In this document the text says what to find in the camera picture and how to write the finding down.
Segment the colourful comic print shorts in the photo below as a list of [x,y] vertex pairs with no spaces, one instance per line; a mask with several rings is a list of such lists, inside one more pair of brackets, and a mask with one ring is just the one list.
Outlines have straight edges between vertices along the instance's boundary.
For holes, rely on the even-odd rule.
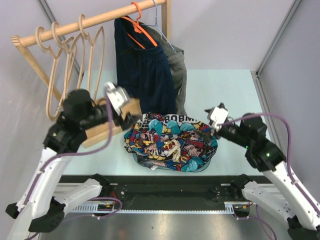
[[178,164],[192,157],[212,159],[218,141],[204,142],[206,127],[209,125],[185,115],[145,113],[124,135],[124,148],[132,155]]

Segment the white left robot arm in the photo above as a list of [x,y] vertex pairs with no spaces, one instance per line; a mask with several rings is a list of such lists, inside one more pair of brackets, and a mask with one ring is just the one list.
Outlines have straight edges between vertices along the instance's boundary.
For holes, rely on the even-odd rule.
[[30,184],[19,201],[6,207],[6,213],[14,219],[9,239],[24,240],[28,233],[49,233],[74,208],[110,196],[110,181],[100,174],[94,174],[67,193],[54,194],[72,158],[82,156],[79,147],[88,138],[87,130],[104,123],[126,130],[137,119],[135,115],[122,113],[122,107],[130,101],[124,88],[107,85],[104,100],[104,104],[96,104],[85,89],[75,89],[64,99],[62,112],[44,139]]

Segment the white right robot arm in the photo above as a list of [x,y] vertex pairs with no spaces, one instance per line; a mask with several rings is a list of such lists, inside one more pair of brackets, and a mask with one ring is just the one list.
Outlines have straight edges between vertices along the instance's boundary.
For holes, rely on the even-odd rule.
[[233,181],[231,196],[253,202],[287,228],[293,240],[318,240],[320,238],[320,204],[295,176],[291,167],[290,149],[283,153],[266,137],[267,125],[263,117],[280,119],[291,130],[288,122],[274,113],[246,113],[239,118],[229,118],[222,107],[206,110],[211,133],[246,149],[245,158],[252,168],[262,173],[279,191],[282,198],[264,190],[245,174]]

